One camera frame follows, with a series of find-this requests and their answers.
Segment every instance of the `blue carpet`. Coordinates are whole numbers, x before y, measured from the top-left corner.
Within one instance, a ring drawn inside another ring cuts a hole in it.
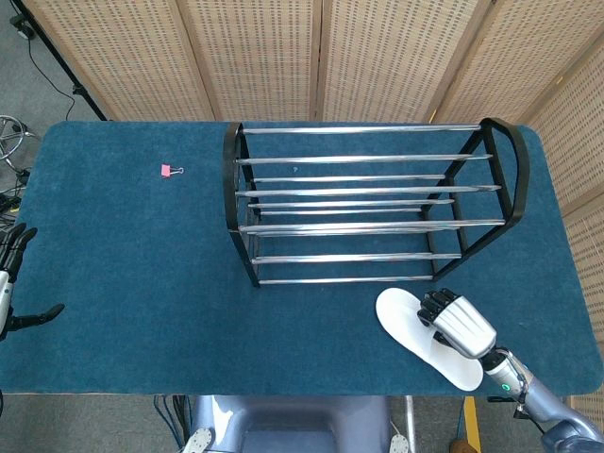
[[[597,388],[602,363],[543,149],[530,129],[522,129],[531,165],[524,218],[438,283],[256,289],[225,224],[226,128],[225,123],[98,122],[52,127],[20,214],[39,234],[26,251],[13,307],[16,314],[57,303],[66,309],[52,323],[11,333],[0,344],[4,391],[459,394],[382,330],[374,305],[389,286],[418,296],[442,286],[464,294],[499,331],[499,343],[554,392]],[[467,136],[255,136],[249,146],[254,157],[337,154],[333,149],[340,154],[457,153]],[[501,145],[502,154],[509,155]],[[183,167],[185,174],[161,179],[164,162]],[[408,164],[404,171],[446,167],[423,165]],[[475,162],[465,166],[460,183],[487,175],[477,163],[470,165]],[[302,167],[283,166],[280,175],[311,174],[310,167]],[[365,173],[392,174],[403,167],[379,168]],[[330,166],[329,171],[351,170]],[[259,167],[258,175],[271,174]],[[466,218],[496,215],[489,195],[476,197],[463,198]],[[446,216],[442,209],[435,215]],[[439,247],[448,251],[450,240]],[[426,246],[421,235],[354,241],[274,241],[263,250],[315,253],[348,247],[347,253],[354,253],[351,244],[361,252]],[[428,271],[426,263],[300,266],[275,266],[263,277]],[[477,394],[496,392],[485,379]]]

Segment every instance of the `robotic hand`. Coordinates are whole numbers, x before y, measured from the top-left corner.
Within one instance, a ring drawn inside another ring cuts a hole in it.
[[[518,402],[516,418],[559,422],[544,433],[547,452],[604,452],[604,436],[586,417],[564,405],[508,349],[497,347],[496,331],[462,295],[448,289],[425,295],[417,312],[425,325],[434,325],[439,343],[468,359],[480,361],[484,372]]]
[[[10,331],[40,326],[52,321],[65,308],[63,304],[57,304],[46,313],[39,315],[12,315],[10,305],[12,288],[17,281],[27,243],[37,232],[36,228],[25,231],[25,224],[0,232],[0,341],[4,340]]]

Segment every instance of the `gray floor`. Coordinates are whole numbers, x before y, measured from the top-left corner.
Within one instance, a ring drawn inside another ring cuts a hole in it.
[[[0,0],[0,114],[16,116],[43,135],[52,124],[64,120],[70,101],[55,92],[35,70],[27,56],[27,42],[8,23],[11,15],[8,0]],[[71,92],[68,77],[42,42],[35,39],[31,45],[42,70],[62,91]],[[96,117],[77,97],[70,119],[93,121]],[[30,166],[37,150],[35,141],[28,142],[23,152],[15,155],[15,163]],[[12,185],[14,174],[0,162],[0,191]],[[0,419],[0,451],[176,452],[152,401],[151,396],[145,395],[8,394]],[[447,451],[456,434],[460,407],[460,398],[416,398],[418,451]],[[393,399],[392,409],[394,422],[403,428],[399,399]],[[512,414],[510,404],[478,402],[482,451],[541,451],[538,431],[529,422],[513,420]]]

